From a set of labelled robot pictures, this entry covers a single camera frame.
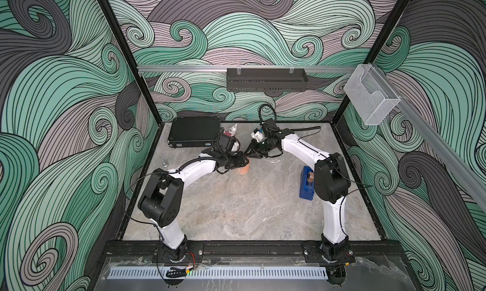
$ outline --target perforated cable channel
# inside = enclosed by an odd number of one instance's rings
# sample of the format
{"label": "perforated cable channel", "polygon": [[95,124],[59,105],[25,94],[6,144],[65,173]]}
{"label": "perforated cable channel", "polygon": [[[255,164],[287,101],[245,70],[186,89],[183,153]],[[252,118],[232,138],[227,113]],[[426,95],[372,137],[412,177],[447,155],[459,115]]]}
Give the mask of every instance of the perforated cable channel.
{"label": "perforated cable channel", "polygon": [[[170,267],[159,266],[160,273],[166,274]],[[196,269],[184,279],[321,279],[328,276],[324,267],[297,267],[297,266],[211,266],[205,269]],[[147,267],[112,267],[107,279],[161,279],[156,266]]]}

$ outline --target black metal frame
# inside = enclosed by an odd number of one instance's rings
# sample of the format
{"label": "black metal frame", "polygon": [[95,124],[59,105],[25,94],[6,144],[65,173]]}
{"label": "black metal frame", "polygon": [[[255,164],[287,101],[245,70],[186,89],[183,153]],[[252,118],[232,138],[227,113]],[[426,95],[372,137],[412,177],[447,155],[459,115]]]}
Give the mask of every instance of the black metal frame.
{"label": "black metal frame", "polygon": [[[388,19],[386,19],[385,21],[385,25],[383,26],[380,33],[378,34],[378,37],[373,43],[373,46],[371,47],[363,64],[373,63],[374,60],[378,57],[378,54],[380,53],[381,49],[385,45],[386,41],[388,40],[388,37],[392,34],[393,30],[395,29],[395,26],[400,20],[400,17],[403,14],[405,8],[407,7],[409,1],[410,0],[397,0],[395,6],[393,6],[392,11],[390,12],[390,15],[388,16]],[[346,110],[348,105],[349,105],[349,98],[347,95],[344,95],[344,99],[339,105],[336,114],[334,114],[331,124],[336,125],[339,122],[339,119],[341,119],[341,117],[343,116],[344,111]]]}
{"label": "black metal frame", "polygon": [[[150,162],[152,162],[152,158],[154,157],[155,148],[157,147],[163,128],[164,128],[164,124],[159,125],[157,128],[157,132],[155,133],[154,140],[152,141],[152,145],[150,146],[149,154],[147,155],[147,158],[145,159],[145,163],[143,164],[143,169],[140,172],[140,176],[144,176],[145,174],[147,174],[147,170],[149,169]],[[131,215],[133,212],[135,203],[137,202],[138,194],[142,188],[143,180],[144,178],[138,180],[137,185],[135,186],[135,190],[133,191],[132,198],[128,203],[126,213],[123,217],[123,220],[121,221],[120,228],[118,229],[117,238],[116,238],[117,240],[122,240],[123,236],[125,235],[126,227],[128,226],[128,222],[130,221],[130,217],[128,217],[127,214]]]}
{"label": "black metal frame", "polygon": [[[331,124],[332,132],[334,133],[334,136],[337,139],[337,142],[339,143],[339,147],[343,151],[344,158],[346,159],[346,162],[348,163],[349,170],[351,171],[351,174],[353,175],[354,180],[357,183],[361,183],[361,178],[356,172],[356,168],[353,165],[353,162],[351,161],[351,158],[349,157],[348,150],[346,149],[346,146],[344,146],[343,139],[341,139],[341,136],[339,135],[339,132],[336,129],[336,126]],[[378,231],[378,234],[380,235],[380,238],[386,239],[386,234],[383,226],[381,225],[380,219],[378,218],[378,215],[376,214],[376,211],[373,207],[373,204],[371,203],[371,200],[368,196],[368,193],[366,192],[365,189],[360,189],[361,196],[363,197],[364,203],[366,204],[368,208],[369,215],[371,215],[371,219],[373,220],[373,223],[375,224],[376,230]]]}
{"label": "black metal frame", "polygon": [[[188,248],[193,249],[192,252],[197,259],[197,262],[204,260],[205,264],[217,263],[218,265],[222,265],[225,264],[226,260],[228,260],[227,258],[304,258],[306,262],[313,262],[309,259],[310,254],[308,252],[306,254],[304,247],[306,241],[303,240],[188,240],[187,243]],[[98,259],[98,264],[96,265],[97,276],[91,278],[88,291],[93,290],[98,282],[101,270],[105,265],[106,258],[153,256],[153,262],[163,263],[164,257],[159,257],[161,254],[160,244],[161,242],[158,240],[107,241],[103,249],[103,253]],[[405,264],[407,274],[414,284],[416,290],[422,291],[422,285],[418,281],[416,274],[398,241],[350,241],[349,244],[351,246],[353,256],[363,258],[373,256],[374,261],[385,264],[386,266],[389,266],[387,265],[388,262],[386,256],[400,257]],[[319,263],[319,266],[334,268],[335,264]]]}
{"label": "black metal frame", "polygon": [[125,60],[127,61],[130,70],[132,71],[133,77],[135,78],[135,81],[137,81],[138,87],[140,88],[142,95],[145,98],[145,101],[147,102],[149,109],[155,118],[155,121],[159,126],[162,125],[162,118],[158,113],[154,100],[150,96],[150,91],[149,88],[147,87],[147,83],[142,78],[142,76],[140,76],[140,74],[138,73],[137,62],[135,61],[135,58],[133,57],[133,54],[130,51],[130,47],[128,46],[125,36],[123,35],[122,28],[118,24],[118,20],[115,17],[115,13],[111,8],[110,3],[108,2],[108,0],[97,0],[97,1],[101,7],[101,10],[103,11],[103,14],[105,15],[108,25],[110,26],[113,32],[113,35],[115,36],[115,39],[117,40],[118,45],[120,46],[120,51],[125,57]]}
{"label": "black metal frame", "polygon": [[[403,13],[406,5],[410,0],[398,0],[395,4],[394,8],[392,9],[388,19],[386,20],[385,26],[381,30],[378,38],[374,42],[370,52],[364,63],[371,63],[373,62],[376,57],[378,56],[381,48],[386,43],[389,35],[392,33],[393,29],[395,28],[401,14]],[[147,84],[143,77],[138,73],[137,70],[137,63],[133,54],[130,51],[128,43],[123,35],[121,27],[118,24],[118,21],[115,17],[115,14],[108,2],[108,0],[98,0],[98,3],[105,15],[105,18],[113,31],[115,39],[117,40],[120,50],[124,55],[131,72],[137,84],[149,106],[149,109],[154,116],[157,124],[158,129],[152,142],[149,155],[145,161],[143,166],[142,172],[140,176],[146,174],[149,164],[152,160],[154,155],[155,148],[157,143],[160,139],[160,135],[163,129],[163,121],[158,114],[158,110],[150,96],[150,90],[147,87]],[[347,96],[344,97],[339,109],[335,113],[332,121],[279,121],[279,123],[330,123],[332,130],[337,138],[337,141],[343,150],[343,154],[348,162],[349,168],[351,169],[351,173],[357,182],[360,182],[360,178],[356,172],[354,165],[352,164],[349,154],[346,150],[346,147],[343,144],[341,136],[337,132],[336,125],[339,122],[339,119],[342,117],[343,112],[346,110],[349,104],[349,99]],[[258,123],[259,121],[226,121],[223,120],[222,122],[229,122],[229,123]],[[143,183],[143,179],[137,182],[137,186],[134,190],[132,199],[129,202],[127,213],[131,214],[133,208],[135,206],[135,202],[137,201],[137,196],[140,191],[141,185]],[[361,190],[361,195],[363,196],[364,202],[368,207],[368,211],[375,223],[375,227],[378,230],[381,238],[385,237],[384,229],[378,220],[376,212],[371,204],[371,201],[366,193],[366,191]],[[159,241],[122,241],[120,239],[123,238],[125,233],[126,227],[129,222],[129,217],[125,215],[119,231],[117,233],[117,240],[107,241],[104,251],[98,260],[98,265],[96,266],[97,269],[97,276],[91,278],[91,282],[89,284],[88,290],[93,290],[98,277],[100,275],[100,271],[105,263],[107,257],[126,257],[126,256],[137,256],[137,255],[153,255],[157,256],[157,253],[160,253],[160,242]],[[197,259],[208,258],[211,260],[217,260],[224,257],[300,257],[306,258],[306,261],[312,262],[309,259],[309,255],[304,253],[304,243],[305,241],[255,241],[255,240],[246,240],[246,241],[187,241],[187,247],[189,250],[195,251],[198,248],[202,248],[203,255],[199,256],[195,253]],[[403,248],[397,241],[390,241],[390,240],[381,240],[381,241],[350,241],[349,242],[354,252],[354,256],[357,257],[365,257],[366,255],[371,254],[392,254],[400,256],[403,262],[406,265],[408,275],[412,279],[417,290],[422,290],[422,286],[419,283],[415,272],[413,271],[411,264],[409,263]]]}

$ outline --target swirl pattern wallpaper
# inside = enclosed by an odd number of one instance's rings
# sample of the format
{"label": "swirl pattern wallpaper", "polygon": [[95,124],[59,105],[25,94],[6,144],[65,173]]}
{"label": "swirl pattern wallpaper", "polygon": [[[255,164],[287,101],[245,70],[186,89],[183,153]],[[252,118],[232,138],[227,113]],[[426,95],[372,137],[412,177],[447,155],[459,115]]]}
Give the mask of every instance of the swirl pattern wallpaper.
{"label": "swirl pattern wallpaper", "polygon": [[[485,1],[411,0],[375,63],[486,183]],[[486,215],[407,118],[365,126],[350,105],[338,130],[424,290],[485,290]]]}
{"label": "swirl pattern wallpaper", "polygon": [[[397,0],[109,0],[142,64],[351,65],[364,62]],[[349,75],[309,74],[302,93],[230,93],[223,73],[145,73],[163,120],[218,115],[330,121]]]}
{"label": "swirl pattern wallpaper", "polygon": [[157,130],[97,0],[0,0],[0,282],[86,289]]}

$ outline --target red wire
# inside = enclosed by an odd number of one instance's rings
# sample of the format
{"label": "red wire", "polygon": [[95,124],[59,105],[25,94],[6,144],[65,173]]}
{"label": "red wire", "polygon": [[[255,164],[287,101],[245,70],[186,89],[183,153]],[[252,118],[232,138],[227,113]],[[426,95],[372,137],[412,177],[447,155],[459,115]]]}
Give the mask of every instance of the red wire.
{"label": "red wire", "polygon": [[194,253],[192,253],[191,251],[188,251],[189,254],[191,254],[191,257],[192,257],[192,269],[196,269],[196,258],[194,257]]}

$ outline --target blue box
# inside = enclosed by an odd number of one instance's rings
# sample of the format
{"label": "blue box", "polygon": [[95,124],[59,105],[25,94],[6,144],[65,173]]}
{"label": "blue box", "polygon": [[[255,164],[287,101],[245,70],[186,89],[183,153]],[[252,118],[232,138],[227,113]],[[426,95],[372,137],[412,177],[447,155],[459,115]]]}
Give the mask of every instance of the blue box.
{"label": "blue box", "polygon": [[312,200],[314,197],[314,182],[307,182],[307,174],[313,172],[308,166],[305,166],[300,175],[300,194],[299,197]]}

